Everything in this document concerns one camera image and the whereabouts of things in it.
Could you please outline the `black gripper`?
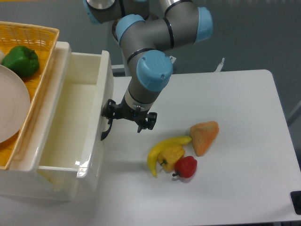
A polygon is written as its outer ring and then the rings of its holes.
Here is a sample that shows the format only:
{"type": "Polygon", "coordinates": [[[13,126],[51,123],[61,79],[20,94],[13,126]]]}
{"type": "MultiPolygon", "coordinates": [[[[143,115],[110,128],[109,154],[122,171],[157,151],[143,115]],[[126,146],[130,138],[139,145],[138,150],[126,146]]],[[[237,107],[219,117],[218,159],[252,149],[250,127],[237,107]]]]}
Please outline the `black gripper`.
{"type": "Polygon", "coordinates": [[[117,106],[116,102],[112,99],[108,99],[101,111],[101,116],[108,120],[108,124],[111,124],[114,119],[126,119],[134,121],[138,125],[137,132],[140,133],[143,129],[153,130],[156,121],[157,113],[150,112],[141,108],[140,106],[134,106],[133,108],[126,102],[124,96],[121,103],[117,106]]]}

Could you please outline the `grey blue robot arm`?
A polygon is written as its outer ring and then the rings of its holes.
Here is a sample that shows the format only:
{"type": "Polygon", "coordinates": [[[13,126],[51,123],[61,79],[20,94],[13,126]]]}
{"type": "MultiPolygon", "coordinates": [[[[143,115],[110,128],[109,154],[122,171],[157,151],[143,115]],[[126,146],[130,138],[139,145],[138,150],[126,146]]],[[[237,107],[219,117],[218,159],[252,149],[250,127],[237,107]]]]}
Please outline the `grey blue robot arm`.
{"type": "Polygon", "coordinates": [[[147,0],[85,0],[83,4],[92,23],[116,21],[113,33],[131,76],[122,101],[109,99],[101,115],[109,125],[126,119],[135,122],[138,130],[153,129],[157,114],[150,108],[173,73],[165,52],[208,39],[213,33],[211,13],[191,0],[162,0],[164,16],[159,19],[151,18],[147,0]]]}

